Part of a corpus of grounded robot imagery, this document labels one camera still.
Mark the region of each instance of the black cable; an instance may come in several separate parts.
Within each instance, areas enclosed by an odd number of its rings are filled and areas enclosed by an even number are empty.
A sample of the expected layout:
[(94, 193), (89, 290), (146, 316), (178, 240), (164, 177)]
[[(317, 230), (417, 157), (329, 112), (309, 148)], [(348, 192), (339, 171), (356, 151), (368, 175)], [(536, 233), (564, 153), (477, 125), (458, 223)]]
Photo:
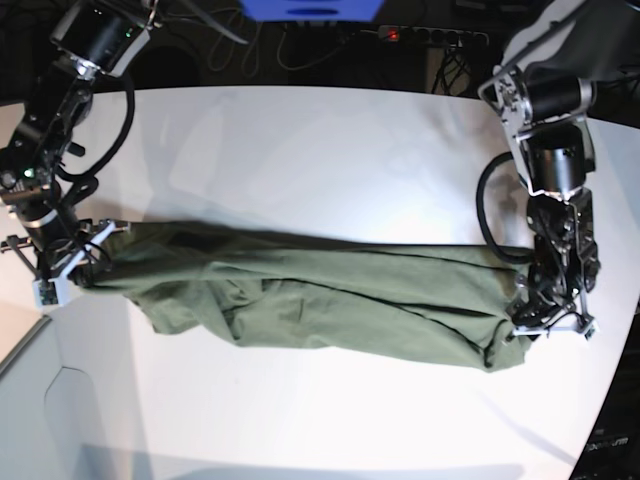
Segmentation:
[(234, 42), (239, 43), (241, 45), (247, 45), (249, 43), (244, 38), (236, 35), (227, 27), (219, 23), (211, 15), (209, 15), (206, 11), (204, 11), (202, 8), (200, 8), (191, 0), (178, 0), (178, 1), (182, 3), (182, 5), (184, 5), (186, 8), (191, 10), (195, 15), (197, 15), (198, 18), (200, 18), (200, 20), (202, 20), (208, 27), (213, 28), (220, 34), (227, 37), (229, 40), (233, 40)]
[(69, 189), (64, 199), (62, 200), (63, 205), (75, 205), (76, 203), (78, 203), (79, 200), (77, 199), (79, 197), (82, 197), (82, 199), (87, 198), (86, 196), (82, 196), (82, 192), (86, 191), (86, 189), (88, 188), (92, 188), (92, 186), (94, 185), (93, 182), (95, 176), (113, 159), (113, 157), (116, 155), (116, 153), (118, 153), (127, 137), (129, 136), (136, 111), (136, 95), (133, 80), (131, 79), (131, 76), (128, 72), (125, 72), (122, 75), (122, 83), (124, 84), (124, 89), (127, 96), (127, 113), (125, 115), (124, 123), (122, 124), (120, 133), (118, 134), (118, 137), (116, 138), (111, 148), (109, 148), (109, 150), (107, 150), (102, 158), (84, 173), (72, 174), (65, 172), (61, 168), (56, 169), (56, 174), (58, 174), (60, 178), (66, 181), (73, 182), (73, 186)]
[(113, 260), (111, 259), (111, 255), (109, 255), (109, 253), (107, 253), (107, 251), (102, 248), (100, 245), (96, 245), (93, 242), (86, 242), (87, 245), (91, 246), (92, 248), (95, 248), (96, 250), (98, 250), (100, 252), (100, 254), (105, 258), (105, 260), (107, 261), (107, 271), (111, 271), (113, 270)]
[(496, 158), (491, 160), (491, 163), (489, 163), (489, 165), (487, 165), (487, 167), (484, 169), (482, 175), (480, 175), (480, 180), (478, 181), (478, 189), (476, 190), (476, 213), (478, 215), (478, 223), (480, 223), (482, 236), (484, 237), (484, 241), (487, 243), (487, 246), (489, 247), (491, 252), (493, 252), (496, 257), (498, 257), (505, 263), (510, 263), (512, 265), (524, 265), (533, 262), (533, 253), (524, 255), (512, 255), (511, 253), (507, 253), (506, 251), (504, 251), (493, 238), (484, 211), (484, 192), (489, 178), (500, 165), (512, 160), (513, 155), (511, 154), (511, 152), (506, 152), (498, 155)]

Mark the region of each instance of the metal bracket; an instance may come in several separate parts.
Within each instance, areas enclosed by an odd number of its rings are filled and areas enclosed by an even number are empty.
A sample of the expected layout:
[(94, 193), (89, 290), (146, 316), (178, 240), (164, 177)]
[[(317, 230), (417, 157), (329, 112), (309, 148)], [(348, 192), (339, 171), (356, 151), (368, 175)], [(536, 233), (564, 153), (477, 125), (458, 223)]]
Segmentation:
[(530, 152), (528, 140), (535, 134), (547, 129), (556, 128), (565, 124), (573, 124), (582, 131), (585, 160), (589, 165), (595, 166), (595, 153), (591, 134), (587, 127), (586, 112), (593, 98), (591, 84), (583, 80), (580, 82), (582, 102), (578, 108), (568, 114), (547, 118), (534, 122), (533, 107), (527, 87), (523, 81), (522, 72), (515, 68), (509, 74), (503, 76), (494, 84), (498, 105), (494, 106), (502, 121), (503, 128), (509, 143), (509, 149), (513, 153), (518, 175), (532, 197), (549, 195), (544, 190), (536, 190), (532, 182), (529, 168)]
[(68, 277), (91, 250), (92, 245), (101, 245), (116, 230), (116, 222), (107, 220), (100, 224), (98, 231), (86, 243), (82, 250), (76, 250), (63, 257), (55, 266), (51, 278), (47, 281), (36, 279), (33, 292), (37, 308), (44, 306), (64, 306), (71, 301), (71, 288)]

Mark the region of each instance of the screw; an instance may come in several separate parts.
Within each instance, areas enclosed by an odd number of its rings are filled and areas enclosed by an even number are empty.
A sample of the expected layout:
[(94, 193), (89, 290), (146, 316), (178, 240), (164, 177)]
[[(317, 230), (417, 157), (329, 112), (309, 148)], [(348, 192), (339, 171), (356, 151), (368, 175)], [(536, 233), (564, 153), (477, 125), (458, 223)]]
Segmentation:
[(0, 182), (2, 182), (2, 186), (7, 189), (15, 187), (17, 181), (18, 179), (16, 178), (16, 174), (11, 170), (5, 170), (0, 176)]

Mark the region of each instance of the green cloth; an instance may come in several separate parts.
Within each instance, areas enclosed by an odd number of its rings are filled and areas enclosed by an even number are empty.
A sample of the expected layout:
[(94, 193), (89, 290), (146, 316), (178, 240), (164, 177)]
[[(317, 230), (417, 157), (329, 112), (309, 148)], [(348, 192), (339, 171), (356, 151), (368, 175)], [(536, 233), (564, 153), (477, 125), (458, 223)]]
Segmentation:
[(485, 247), (365, 245), (194, 223), (134, 224), (106, 243), (121, 293), (158, 333), (203, 325), (238, 346), (336, 346), (495, 371), (529, 340), (505, 308), (516, 270)]

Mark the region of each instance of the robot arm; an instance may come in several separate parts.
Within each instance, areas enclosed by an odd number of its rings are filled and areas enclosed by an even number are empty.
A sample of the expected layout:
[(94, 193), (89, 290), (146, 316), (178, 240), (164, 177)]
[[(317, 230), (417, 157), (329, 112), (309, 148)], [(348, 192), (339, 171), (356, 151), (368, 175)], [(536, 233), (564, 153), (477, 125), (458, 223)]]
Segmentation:
[[(587, 110), (596, 94), (592, 82), (618, 69), (637, 45), (639, 28), (637, 2), (556, 1), (514, 37), (505, 63), (480, 88), (481, 98), (500, 116), (511, 151), (495, 159), (481, 178), (482, 231), (503, 260), (531, 263), (510, 308), (514, 336), (575, 331), (588, 339), (596, 330), (586, 295), (600, 269), (592, 194), (584, 187), (596, 168)], [(480, 208), (489, 175), (511, 159), (530, 195), (527, 221), (534, 251), (524, 258), (497, 246)], [(567, 317), (575, 319), (572, 326), (564, 325)]]
[[(28, 234), (23, 239), (10, 237), (0, 250), (16, 252), (34, 273), (39, 307), (66, 303), (67, 276), (81, 262), (97, 261), (92, 250), (100, 249), (100, 243), (119, 228), (113, 222), (97, 226), (81, 222), (74, 207), (98, 188), (96, 173), (124, 142), (131, 127), (135, 97), (126, 75), (127, 118), (115, 148), (81, 175), (66, 173), (60, 164), (66, 152), (84, 155), (84, 148), (72, 142), (73, 129), (91, 109), (96, 78), (122, 76), (149, 40), (155, 4), (149, 7), (121, 0), (74, 4), (51, 36), (62, 54), (39, 80), (22, 121), (0, 152), (0, 203)], [(72, 183), (66, 195), (57, 176)], [(35, 250), (35, 266), (21, 251), (27, 247)]]

